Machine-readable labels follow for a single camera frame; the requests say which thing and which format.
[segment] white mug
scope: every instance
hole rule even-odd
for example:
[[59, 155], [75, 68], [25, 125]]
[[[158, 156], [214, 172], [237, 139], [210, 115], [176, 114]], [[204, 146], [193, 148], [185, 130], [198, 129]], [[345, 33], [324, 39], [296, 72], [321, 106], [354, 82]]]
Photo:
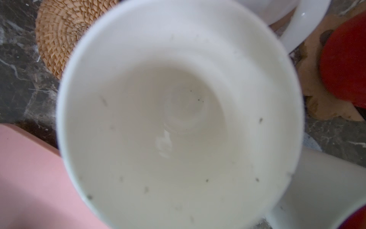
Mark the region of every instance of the white mug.
[[78, 43], [56, 121], [75, 188], [109, 226], [236, 229], [285, 192], [304, 115], [287, 51], [246, 8], [130, 0]]

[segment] red object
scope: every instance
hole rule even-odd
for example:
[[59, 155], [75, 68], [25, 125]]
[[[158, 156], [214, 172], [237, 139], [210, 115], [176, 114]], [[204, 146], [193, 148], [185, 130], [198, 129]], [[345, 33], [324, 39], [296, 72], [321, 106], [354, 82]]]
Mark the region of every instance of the red object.
[[366, 108], [366, 11], [329, 37], [320, 58], [320, 74], [337, 98]]
[[351, 215], [339, 229], [366, 229], [366, 206]]

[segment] rattan coaster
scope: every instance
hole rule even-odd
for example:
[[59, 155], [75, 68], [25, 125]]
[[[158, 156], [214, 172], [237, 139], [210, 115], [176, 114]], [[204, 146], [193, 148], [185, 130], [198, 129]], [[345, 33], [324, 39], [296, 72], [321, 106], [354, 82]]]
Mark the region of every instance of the rattan coaster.
[[36, 19], [38, 50], [47, 68], [61, 79], [78, 40], [119, 0], [43, 0]]

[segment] dark marble countertop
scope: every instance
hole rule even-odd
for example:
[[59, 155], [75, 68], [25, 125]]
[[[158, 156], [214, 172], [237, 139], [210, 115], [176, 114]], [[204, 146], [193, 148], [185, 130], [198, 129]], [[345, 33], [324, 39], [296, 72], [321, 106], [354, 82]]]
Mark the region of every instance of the dark marble countertop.
[[[333, 0], [329, 12], [345, 12], [358, 2]], [[0, 0], [0, 123], [15, 123], [57, 147], [59, 82], [38, 54], [34, 28], [40, 4], [41, 0]], [[324, 152], [366, 167], [365, 122], [317, 121], [307, 115], [305, 131]]]

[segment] dirt particle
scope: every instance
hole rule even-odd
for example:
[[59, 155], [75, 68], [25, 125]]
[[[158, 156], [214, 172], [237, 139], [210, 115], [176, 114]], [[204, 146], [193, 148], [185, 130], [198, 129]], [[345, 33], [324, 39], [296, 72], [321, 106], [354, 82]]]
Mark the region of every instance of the dirt particle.
[[179, 206], [175, 206], [175, 207], [174, 207], [174, 209], [175, 209], [176, 211], [181, 212], [181, 211], [183, 210], [183, 207], [182, 207], [181, 205], [179, 205]]
[[100, 96], [100, 100], [102, 101], [102, 103], [103, 103], [103, 105], [104, 105], [105, 107], [107, 107], [107, 106], [108, 106], [107, 100], [105, 100], [105, 98], [104, 98], [103, 96]]

